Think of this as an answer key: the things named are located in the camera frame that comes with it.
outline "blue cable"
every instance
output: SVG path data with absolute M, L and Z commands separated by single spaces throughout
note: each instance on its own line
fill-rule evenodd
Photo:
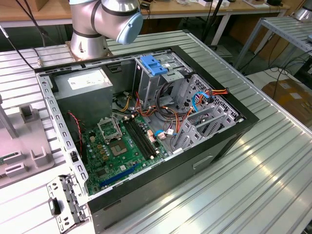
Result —
M 192 104 L 193 104 L 194 110 L 195 110 L 196 112 L 198 111 L 198 109 L 197 109 L 197 107 L 196 107 L 196 103 L 195 103 L 195 96 L 196 96 L 197 94 L 202 94 L 202 95 L 203 95 L 204 97 L 206 97 L 207 99 L 209 98 L 208 94 L 206 94 L 206 93 L 204 93 L 204 92 L 197 92 L 197 93 L 194 94 L 194 96 L 193 96 L 193 98 L 192 98 Z
M 154 133 L 154 135 L 155 135 L 155 136 L 158 136 L 158 134 L 163 133 L 163 132 L 164 132 L 163 130 L 158 130 L 158 131 L 156 131 L 156 132 Z

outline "aluminum extrusion table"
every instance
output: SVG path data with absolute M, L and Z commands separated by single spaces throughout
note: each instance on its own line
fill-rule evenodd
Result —
M 260 31 L 262 26 L 269 29 L 269 31 L 264 36 L 255 53 L 257 53 L 265 45 L 266 41 L 269 39 L 272 33 L 275 33 L 283 39 L 289 41 L 289 43 L 293 44 L 303 52 L 308 52 L 312 50 L 312 43 L 308 41 L 308 36 L 312 34 L 312 22 L 303 23 L 290 16 L 262 18 L 258 21 L 253 32 L 246 41 L 243 49 L 239 53 L 237 61 L 234 65 L 235 68 L 238 68 L 241 64 L 249 47 L 251 46 L 255 37 L 258 35 L 258 32 Z
M 179 45 L 260 121 L 220 161 L 105 233 L 301 233 L 312 219 L 312 132 L 255 88 L 192 34 L 143 35 L 133 44 L 109 40 L 114 55 Z M 64 46 L 38 49 L 45 65 L 73 61 Z M 22 53 L 32 65 L 36 54 Z M 31 71 L 16 52 L 0 53 L 0 92 L 6 113 L 23 103 L 39 109 L 58 166 L 0 190 L 2 233 L 58 233 L 45 185 L 69 172 Z M 72 231 L 94 233 L 87 222 Z

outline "cardboard box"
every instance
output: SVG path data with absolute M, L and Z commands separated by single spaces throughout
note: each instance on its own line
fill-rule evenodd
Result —
M 275 84 L 267 84 L 262 91 L 272 98 Z M 294 80 L 279 81 L 274 100 L 304 125 L 312 126 L 312 96 Z
M 20 0 L 19 2 L 27 10 L 24 0 Z M 30 6 L 30 9 L 35 12 L 39 11 L 48 2 L 48 0 L 27 0 L 27 2 Z M 14 0 L 0 0 L 0 5 L 20 8 L 20 6 Z

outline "table leg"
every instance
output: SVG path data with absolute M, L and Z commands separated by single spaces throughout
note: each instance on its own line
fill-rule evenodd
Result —
M 224 31 L 224 29 L 225 29 L 225 27 L 226 27 L 226 25 L 230 19 L 230 16 L 231 16 L 231 14 L 227 13 L 226 15 L 224 15 L 222 17 L 221 23 L 218 27 L 217 32 L 215 33 L 215 36 L 214 36 L 213 42 L 211 42 L 211 45 L 218 45 L 218 42 L 222 36 L 222 33 L 223 33 L 223 31 Z
M 234 68 L 238 69 L 238 66 L 241 64 L 244 56 L 246 55 L 249 47 L 251 46 L 252 42 L 254 41 L 255 37 L 258 35 L 259 30 L 262 26 L 262 19 L 259 19 L 257 25 L 255 26 L 255 28 L 253 29 L 253 32 L 250 34 L 248 40 L 246 41 L 243 49 L 241 50 L 241 52 L 238 55 L 238 58 L 234 64 Z
M 286 10 L 282 10 L 277 17 L 282 17 L 284 16 L 286 13 Z M 263 37 L 262 41 L 260 42 L 260 44 L 258 45 L 257 49 L 255 50 L 254 54 L 257 54 L 265 45 L 265 43 L 268 41 L 268 39 L 270 38 L 270 36 L 272 35 L 272 31 L 269 30 L 266 35 Z

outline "green motherboard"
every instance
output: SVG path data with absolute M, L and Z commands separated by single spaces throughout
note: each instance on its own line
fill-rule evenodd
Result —
M 89 195 L 96 194 L 106 187 L 125 179 L 130 174 L 139 172 L 168 157 L 167 152 L 161 145 L 161 141 L 158 139 L 154 143 L 149 143 L 153 150 L 157 152 L 157 155 L 152 159 L 144 157 L 141 152 L 142 148 L 136 145 L 132 137 L 134 136 L 133 132 L 131 134 L 129 128 L 126 128 L 125 121 L 117 121 L 117 124 L 122 137 L 110 141 L 109 144 L 105 143 L 99 128 L 82 134 L 86 145 L 86 158 L 83 161 L 89 175 L 86 182 Z M 146 138 L 144 139 L 146 141 L 149 137 L 147 135 L 149 127 L 143 117 L 135 117 L 134 124 L 142 131 L 142 136 Z M 110 124 L 102 125 L 101 129 L 104 136 L 114 133 Z

